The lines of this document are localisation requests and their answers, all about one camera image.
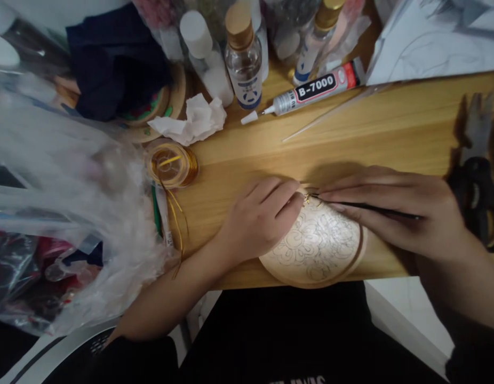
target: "dark blue cloth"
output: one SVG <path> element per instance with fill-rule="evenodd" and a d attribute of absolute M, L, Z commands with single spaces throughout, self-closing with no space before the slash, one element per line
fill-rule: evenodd
<path fill-rule="evenodd" d="M 130 3 L 67 27 L 71 67 L 82 95 L 76 110 L 108 121 L 139 108 L 172 83 L 162 48 Z"/>

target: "wooden table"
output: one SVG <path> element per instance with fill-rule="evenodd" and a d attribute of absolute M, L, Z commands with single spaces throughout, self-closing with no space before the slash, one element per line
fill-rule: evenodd
<path fill-rule="evenodd" d="M 378 35 L 373 29 L 380 26 L 375 23 L 371 28 L 356 48 L 365 65 Z M 258 111 L 290 88 L 288 69 L 271 62 Z M 234 197 L 252 179 L 279 175 L 320 186 L 372 164 L 445 175 L 451 149 L 457 147 L 453 128 L 463 95 L 493 89 L 494 73 L 394 85 L 286 143 L 281 140 L 360 90 L 280 117 L 262 116 L 246 126 L 240 124 L 240 119 L 248 112 L 234 102 L 226 109 L 224 130 L 191 146 L 200 174 L 191 186 L 177 192 L 189 225 L 190 239 L 185 240 L 188 254 L 218 231 Z M 363 261 L 347 280 L 414 273 L 406 262 L 410 258 L 397 254 L 372 234 L 370 241 Z M 254 259 L 231 271 L 216 288 L 280 284 Z"/>

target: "bottle label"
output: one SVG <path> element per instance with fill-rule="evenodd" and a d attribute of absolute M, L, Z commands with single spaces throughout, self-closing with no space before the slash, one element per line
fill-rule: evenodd
<path fill-rule="evenodd" d="M 238 104 L 243 109 L 255 109 L 261 101 L 261 71 L 250 80 L 236 80 L 229 72 Z"/>
<path fill-rule="evenodd" d="M 304 46 L 300 51 L 299 61 L 295 68 L 295 78 L 298 81 L 306 82 L 309 79 L 309 74 L 313 69 L 313 64 L 315 63 L 321 47 L 322 44 L 317 44 L 312 38 L 307 38 L 304 41 Z"/>
<path fill-rule="evenodd" d="M 281 115 L 361 85 L 354 61 L 278 96 Z"/>

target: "b-7000 glue tube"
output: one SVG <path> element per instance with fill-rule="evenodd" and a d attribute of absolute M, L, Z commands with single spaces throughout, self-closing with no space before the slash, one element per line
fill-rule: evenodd
<path fill-rule="evenodd" d="M 365 84 L 366 75 L 361 59 L 355 58 L 325 76 L 280 94 L 274 99 L 272 106 L 265 109 L 261 115 L 275 113 L 281 116 Z"/>

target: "hand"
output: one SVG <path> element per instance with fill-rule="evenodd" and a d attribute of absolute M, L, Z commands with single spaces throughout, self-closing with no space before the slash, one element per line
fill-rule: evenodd
<path fill-rule="evenodd" d="M 481 243 L 464 225 L 457 201 L 438 177 L 371 166 L 319 190 L 328 202 L 366 203 L 423 217 L 412 220 L 341 204 L 331 206 L 383 240 L 430 259 L 444 261 L 479 251 Z"/>
<path fill-rule="evenodd" d="M 304 203 L 300 183 L 269 177 L 245 188 L 212 242 L 235 263 L 263 256 L 290 231 Z"/>

